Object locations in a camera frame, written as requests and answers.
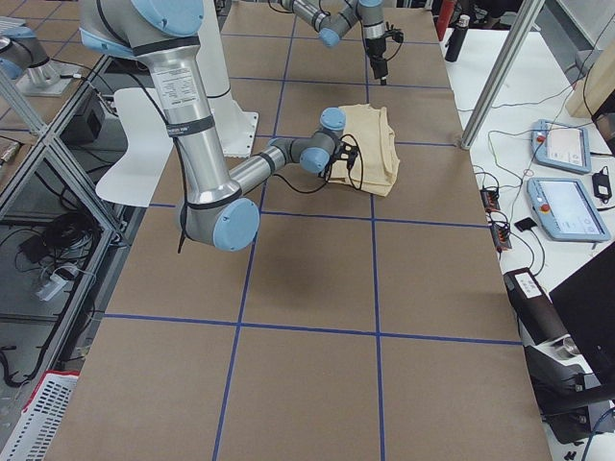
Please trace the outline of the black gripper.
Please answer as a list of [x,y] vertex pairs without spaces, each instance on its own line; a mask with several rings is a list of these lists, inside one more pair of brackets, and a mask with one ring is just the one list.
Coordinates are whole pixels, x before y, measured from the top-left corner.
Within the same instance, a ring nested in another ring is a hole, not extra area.
[[380,78],[380,85],[387,85],[386,39],[384,36],[365,39],[366,55],[375,77]]

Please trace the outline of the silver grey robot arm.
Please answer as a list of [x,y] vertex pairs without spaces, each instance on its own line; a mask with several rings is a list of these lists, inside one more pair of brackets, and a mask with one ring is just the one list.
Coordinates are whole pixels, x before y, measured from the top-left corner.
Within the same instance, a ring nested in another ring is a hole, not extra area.
[[386,85],[388,77],[387,39],[396,34],[384,20],[382,1],[345,1],[339,12],[327,12],[310,1],[278,1],[279,8],[271,6],[276,12],[292,13],[318,34],[328,48],[336,46],[356,24],[361,26],[362,43],[369,60],[374,78]]
[[341,151],[346,114],[327,108],[311,137],[273,139],[263,152],[229,169],[197,64],[204,16],[200,1],[83,1],[80,32],[84,46],[148,68],[180,155],[182,237],[235,252],[258,233],[259,209],[246,193],[288,163],[323,172]]

